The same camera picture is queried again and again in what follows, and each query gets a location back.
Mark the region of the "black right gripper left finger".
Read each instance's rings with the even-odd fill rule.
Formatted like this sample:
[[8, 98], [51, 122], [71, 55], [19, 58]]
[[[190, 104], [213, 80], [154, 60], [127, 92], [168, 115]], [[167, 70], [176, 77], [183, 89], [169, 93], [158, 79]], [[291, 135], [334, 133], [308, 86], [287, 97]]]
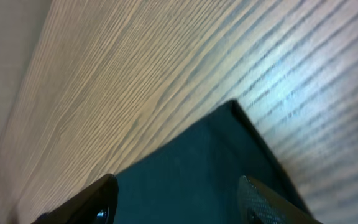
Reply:
[[119, 187], [112, 174], [106, 174], [56, 209], [41, 214], [35, 224], [111, 224], [117, 209]]

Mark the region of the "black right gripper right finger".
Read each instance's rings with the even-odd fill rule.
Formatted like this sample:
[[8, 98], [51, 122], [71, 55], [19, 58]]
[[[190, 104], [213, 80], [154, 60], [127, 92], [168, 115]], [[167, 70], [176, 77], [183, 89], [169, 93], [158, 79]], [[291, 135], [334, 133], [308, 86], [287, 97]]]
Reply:
[[239, 179], [237, 203], [245, 224], [321, 224], [252, 177]]

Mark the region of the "black t-shirt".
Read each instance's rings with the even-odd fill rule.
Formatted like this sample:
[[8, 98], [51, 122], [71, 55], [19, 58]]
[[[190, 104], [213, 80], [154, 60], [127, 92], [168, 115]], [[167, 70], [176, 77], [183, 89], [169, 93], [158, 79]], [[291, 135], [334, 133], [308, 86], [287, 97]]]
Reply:
[[237, 187], [253, 177], [308, 207], [235, 100], [118, 173], [116, 223], [240, 223]]

